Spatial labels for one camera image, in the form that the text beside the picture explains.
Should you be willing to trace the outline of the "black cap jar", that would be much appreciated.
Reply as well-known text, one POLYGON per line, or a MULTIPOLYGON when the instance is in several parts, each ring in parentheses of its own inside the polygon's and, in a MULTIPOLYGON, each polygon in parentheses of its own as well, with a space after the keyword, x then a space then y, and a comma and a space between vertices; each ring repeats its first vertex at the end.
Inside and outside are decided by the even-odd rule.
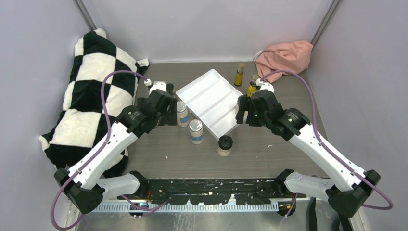
POLYGON ((248 117, 248 112, 245 111, 245 112, 244 112, 244 117, 243 117, 243 124, 246 123, 247 117, 248 117))
POLYGON ((217 152, 220 156, 226 157, 230 155, 233 146, 233 139, 231 136, 223 135, 218 140, 217 152))

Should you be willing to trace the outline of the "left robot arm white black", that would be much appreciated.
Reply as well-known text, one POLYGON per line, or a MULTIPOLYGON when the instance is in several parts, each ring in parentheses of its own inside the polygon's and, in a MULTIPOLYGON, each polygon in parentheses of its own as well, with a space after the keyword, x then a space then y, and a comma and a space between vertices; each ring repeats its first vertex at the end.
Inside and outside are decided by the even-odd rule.
POLYGON ((77 164, 54 173, 63 193, 88 214, 103 201, 122 195, 142 199, 147 195, 145 177, 137 171, 113 178, 102 174, 126 148, 158 126, 177 124, 177 100, 169 91, 152 90, 136 106, 125 107, 107 134, 77 164))

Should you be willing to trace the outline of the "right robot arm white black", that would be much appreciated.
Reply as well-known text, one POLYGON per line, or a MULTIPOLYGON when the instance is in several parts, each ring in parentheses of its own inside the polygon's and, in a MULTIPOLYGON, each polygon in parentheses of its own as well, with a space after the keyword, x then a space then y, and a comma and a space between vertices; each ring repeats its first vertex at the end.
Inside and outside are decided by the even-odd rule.
POLYGON ((273 92, 261 90, 252 97, 242 95, 237 105, 238 124, 268 128, 307 154, 329 176, 323 179, 285 169, 275 178, 278 196, 300 193, 316 197, 328 202, 339 215, 351 218, 372 194, 370 185, 377 185, 381 176, 349 161, 314 131, 313 124, 301 111, 283 109, 273 92))

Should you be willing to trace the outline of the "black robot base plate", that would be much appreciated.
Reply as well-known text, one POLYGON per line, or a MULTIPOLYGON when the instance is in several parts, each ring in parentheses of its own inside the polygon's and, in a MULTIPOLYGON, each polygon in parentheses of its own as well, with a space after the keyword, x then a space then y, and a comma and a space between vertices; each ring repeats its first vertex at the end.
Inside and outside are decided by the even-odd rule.
POLYGON ((127 197, 171 205, 225 205, 231 199, 238 205, 266 205, 294 195, 273 179, 149 179, 141 192, 127 197))

